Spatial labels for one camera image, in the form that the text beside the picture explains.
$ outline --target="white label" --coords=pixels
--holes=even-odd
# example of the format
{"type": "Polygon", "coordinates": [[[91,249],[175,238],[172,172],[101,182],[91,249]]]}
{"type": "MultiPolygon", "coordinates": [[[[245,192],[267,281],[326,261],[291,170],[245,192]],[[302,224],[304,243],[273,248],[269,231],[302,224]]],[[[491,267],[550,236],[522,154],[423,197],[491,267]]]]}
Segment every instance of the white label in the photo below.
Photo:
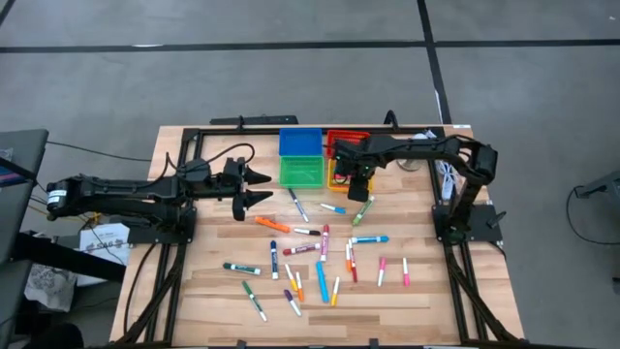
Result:
{"type": "Polygon", "coordinates": [[[49,194],[47,194],[50,197],[53,196],[67,196],[67,191],[66,190],[53,190],[51,192],[49,192],[49,194]]]}

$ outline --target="wooden tabletop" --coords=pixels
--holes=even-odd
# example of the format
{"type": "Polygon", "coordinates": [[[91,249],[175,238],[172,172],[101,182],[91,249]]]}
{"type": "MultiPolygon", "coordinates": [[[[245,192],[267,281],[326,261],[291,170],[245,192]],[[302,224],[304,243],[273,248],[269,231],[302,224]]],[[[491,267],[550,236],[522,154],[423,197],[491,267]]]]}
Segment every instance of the wooden tabletop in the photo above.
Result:
{"type": "MultiPolygon", "coordinates": [[[[160,129],[149,178],[157,177],[164,168],[166,152],[176,162],[182,130],[183,127],[168,126],[160,129]]],[[[446,135],[473,136],[469,127],[446,126],[445,131],[446,135]]],[[[434,201],[426,164],[414,173],[404,172],[394,163],[385,170],[379,169],[373,191],[376,201],[361,224],[354,228],[351,222],[362,203],[349,201],[345,194],[327,188],[295,190],[310,218],[310,223],[304,223],[289,193],[278,185],[278,136],[208,136],[202,157],[208,158],[241,142],[251,143],[256,148],[250,167],[273,178],[251,189],[273,191],[273,197],[253,206],[244,222],[233,220],[231,200],[198,201],[198,226],[185,259],[173,345],[235,345],[238,339],[249,345],[362,345],[371,337],[385,345],[459,342],[444,251],[435,239],[430,213],[434,201]],[[325,210],[319,203],[345,207],[347,214],[325,210]],[[260,226],[254,223],[257,215],[291,227],[320,230],[324,224],[329,224],[325,276],[330,294],[336,276],[340,276],[336,307],[321,300],[315,268],[319,258],[317,252],[282,254],[285,248],[318,242],[319,238],[293,232],[284,234],[260,226]],[[354,283],[346,271],[345,243],[351,237],[376,235],[388,235],[390,241],[356,245],[359,282],[354,283]],[[269,244],[272,240],[278,244],[279,280],[271,279],[269,244]],[[380,257],[387,258],[382,287],[377,286],[380,257]],[[409,262],[410,287],[402,282],[403,257],[409,262]],[[253,276],[224,270],[222,264],[225,262],[258,266],[263,272],[253,276]],[[285,263],[291,266],[293,273],[299,271],[301,274],[305,301],[299,303],[296,293],[292,292],[295,302],[300,304],[300,318],[283,295],[283,290],[291,289],[285,263]],[[242,280],[247,280],[252,287],[268,322],[263,322],[251,304],[241,286],[242,280]]],[[[241,147],[228,155],[247,158],[249,150],[241,147]]],[[[225,157],[213,161],[211,170],[220,172],[224,162],[225,157]]],[[[479,200],[487,199],[484,189],[479,200]]],[[[470,243],[470,248],[481,297],[510,332],[523,336],[504,258],[488,243],[470,243]]],[[[132,250],[110,340],[122,335],[127,295],[146,249],[143,245],[132,250]]],[[[174,255],[173,250],[169,265],[174,255]]],[[[159,246],[139,275],[130,306],[130,324],[150,300],[158,259],[159,246]]],[[[471,306],[464,294],[463,298],[470,337],[475,338],[471,306]]],[[[160,307],[156,339],[163,337],[167,307],[168,298],[160,307]]]]}

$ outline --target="pink marker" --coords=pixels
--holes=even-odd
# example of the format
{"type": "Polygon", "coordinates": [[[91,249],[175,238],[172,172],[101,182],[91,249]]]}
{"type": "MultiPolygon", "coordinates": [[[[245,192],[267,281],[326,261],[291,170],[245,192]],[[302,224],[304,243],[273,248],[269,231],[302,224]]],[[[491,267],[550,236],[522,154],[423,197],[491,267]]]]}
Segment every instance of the pink marker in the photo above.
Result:
{"type": "Polygon", "coordinates": [[[321,262],[327,261],[327,246],[329,241],[329,226],[323,225],[323,238],[321,239],[321,262]]]}
{"type": "Polygon", "coordinates": [[[379,262],[379,281],[377,282],[379,287],[384,282],[384,273],[386,273],[386,257],[381,257],[379,262]]]}
{"type": "Polygon", "coordinates": [[[403,258],[403,280],[405,286],[409,286],[409,269],[407,268],[407,258],[403,258]]]}

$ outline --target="green marker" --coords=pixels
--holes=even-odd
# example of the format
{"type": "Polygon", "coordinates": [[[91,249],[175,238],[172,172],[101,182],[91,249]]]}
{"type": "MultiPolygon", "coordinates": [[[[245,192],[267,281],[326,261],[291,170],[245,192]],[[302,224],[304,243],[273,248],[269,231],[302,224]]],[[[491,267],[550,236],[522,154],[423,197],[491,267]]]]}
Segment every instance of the green marker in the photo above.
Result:
{"type": "Polygon", "coordinates": [[[257,311],[261,315],[261,318],[263,318],[263,321],[267,322],[267,317],[266,315],[264,315],[263,309],[261,308],[259,301],[256,300],[256,296],[254,296],[254,294],[252,293],[252,289],[250,289],[250,286],[248,285],[248,283],[245,282],[244,280],[244,281],[241,281],[241,284],[243,285],[245,292],[248,294],[248,296],[250,296],[250,301],[252,301],[252,304],[254,305],[254,307],[257,309],[257,311]]]}
{"type": "Polygon", "coordinates": [[[363,217],[364,214],[366,214],[366,211],[372,206],[372,203],[374,201],[375,201],[375,197],[374,196],[370,196],[370,198],[368,198],[368,201],[366,203],[364,203],[364,206],[361,207],[361,210],[356,215],[356,218],[353,219],[353,225],[354,226],[359,224],[359,222],[361,221],[361,217],[363,217]]]}
{"type": "Polygon", "coordinates": [[[240,266],[240,265],[231,264],[231,263],[225,263],[223,267],[225,270],[237,270],[237,271],[247,272],[253,275],[261,274],[261,270],[259,268],[240,266]]]}

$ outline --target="orange marker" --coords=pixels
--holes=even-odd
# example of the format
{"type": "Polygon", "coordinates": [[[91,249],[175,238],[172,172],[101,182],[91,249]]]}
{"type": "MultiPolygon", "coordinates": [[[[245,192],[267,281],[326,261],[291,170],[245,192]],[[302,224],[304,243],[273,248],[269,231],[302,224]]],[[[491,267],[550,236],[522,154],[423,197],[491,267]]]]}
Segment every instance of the orange marker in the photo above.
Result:
{"type": "Polygon", "coordinates": [[[256,217],[255,218],[256,222],[259,224],[263,224],[264,226],[267,226],[269,228],[275,229],[275,230],[279,230],[280,232],[283,233],[288,233],[291,231],[291,228],[289,228],[288,226],[285,226],[283,224],[278,224],[278,223],[274,223],[266,218],[262,218],[262,217],[256,217]]]}
{"type": "Polygon", "coordinates": [[[297,277],[297,295],[299,296],[299,301],[303,301],[303,287],[301,287],[301,277],[299,276],[299,271],[295,273],[297,277]]]}
{"type": "Polygon", "coordinates": [[[347,242],[347,247],[345,249],[347,255],[347,271],[351,272],[351,248],[349,247],[349,243],[347,242]]]}

